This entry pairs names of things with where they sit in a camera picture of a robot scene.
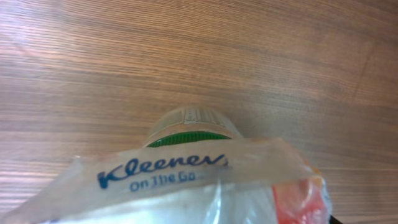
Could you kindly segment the orange Kleenex tissue pack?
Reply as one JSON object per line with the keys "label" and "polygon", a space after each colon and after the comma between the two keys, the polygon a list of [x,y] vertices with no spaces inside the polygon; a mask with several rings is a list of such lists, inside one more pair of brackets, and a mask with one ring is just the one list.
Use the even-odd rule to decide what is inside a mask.
{"label": "orange Kleenex tissue pack", "polygon": [[281,139],[76,159],[2,223],[328,223],[324,178]]}

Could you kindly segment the green lid glass jar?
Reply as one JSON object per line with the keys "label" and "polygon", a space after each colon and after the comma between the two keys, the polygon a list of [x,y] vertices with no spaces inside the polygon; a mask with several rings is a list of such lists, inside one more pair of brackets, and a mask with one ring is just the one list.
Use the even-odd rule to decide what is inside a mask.
{"label": "green lid glass jar", "polygon": [[144,147],[160,147],[214,139],[240,139],[232,121],[217,110],[186,106],[161,117],[149,131]]}

